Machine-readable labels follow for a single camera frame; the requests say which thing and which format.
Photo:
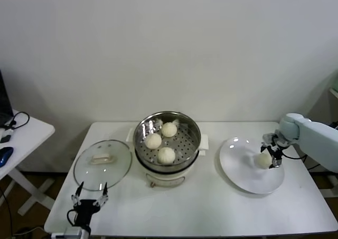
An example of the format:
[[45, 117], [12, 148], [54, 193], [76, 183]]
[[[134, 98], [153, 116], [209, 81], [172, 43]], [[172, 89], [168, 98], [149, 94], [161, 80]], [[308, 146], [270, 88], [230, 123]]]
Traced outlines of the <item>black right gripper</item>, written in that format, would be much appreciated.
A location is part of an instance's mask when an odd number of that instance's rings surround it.
[[278, 135], [266, 135], [266, 144], [262, 144], [260, 152], [269, 152], [271, 156], [271, 164], [269, 168], [279, 168], [282, 163], [283, 150], [289, 147], [289, 142]]

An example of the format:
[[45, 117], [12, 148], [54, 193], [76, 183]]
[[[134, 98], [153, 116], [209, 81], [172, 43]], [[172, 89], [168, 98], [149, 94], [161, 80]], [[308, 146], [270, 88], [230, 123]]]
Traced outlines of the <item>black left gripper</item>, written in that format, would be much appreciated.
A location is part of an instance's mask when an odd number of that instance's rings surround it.
[[108, 201], [108, 188], [107, 183], [105, 183], [102, 195], [97, 199], [83, 199], [80, 200], [80, 194], [83, 188], [84, 182], [82, 182], [75, 194], [71, 195], [71, 200], [73, 202], [73, 209], [76, 212], [76, 217], [74, 220], [74, 225], [78, 227], [89, 227], [92, 216], [100, 211], [100, 206]]

